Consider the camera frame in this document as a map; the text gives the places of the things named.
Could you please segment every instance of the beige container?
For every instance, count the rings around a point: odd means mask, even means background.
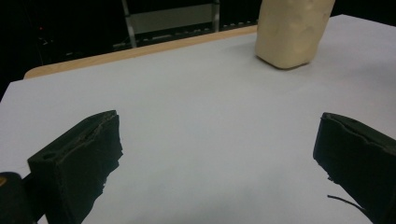
[[[262,0],[256,55],[288,69],[314,59],[335,0]]]

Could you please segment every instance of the white table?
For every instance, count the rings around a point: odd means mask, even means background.
[[[312,158],[323,112],[396,138],[396,29],[331,18],[315,60],[276,70],[256,35],[11,83],[0,170],[116,109],[124,155],[84,223],[370,223]]]

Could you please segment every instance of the dark background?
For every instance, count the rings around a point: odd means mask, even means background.
[[[128,0],[131,13],[187,7],[213,0]],[[220,30],[257,23],[262,0],[219,0]],[[390,1],[336,0],[346,14],[396,25]],[[121,0],[1,0],[0,100],[8,83],[31,68],[114,51],[128,36]]]

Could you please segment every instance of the wooden table edge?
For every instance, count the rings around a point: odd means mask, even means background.
[[[202,44],[205,42],[220,40],[233,36],[253,34],[256,31],[257,31],[257,25],[254,25],[254,26],[248,26],[248,27],[233,29],[229,31],[208,34],[208,35],[198,35],[190,38],[169,41],[161,44],[150,45],[136,49],[126,49],[117,52],[92,56],[88,58],[77,59],[69,62],[43,65],[29,70],[25,74],[24,79],[32,78],[32,77],[42,77],[45,75],[88,67],[92,65],[112,63],[118,60],[135,58],[135,57],[139,57],[151,53],[162,52],[170,49],[184,48],[187,46]]]

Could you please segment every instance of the torn black rubber pad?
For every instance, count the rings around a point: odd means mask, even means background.
[[[90,213],[119,166],[119,125],[116,111],[88,117],[28,160],[49,223],[81,223]]]
[[[324,113],[314,159],[374,223],[396,223],[396,141],[367,125]]]

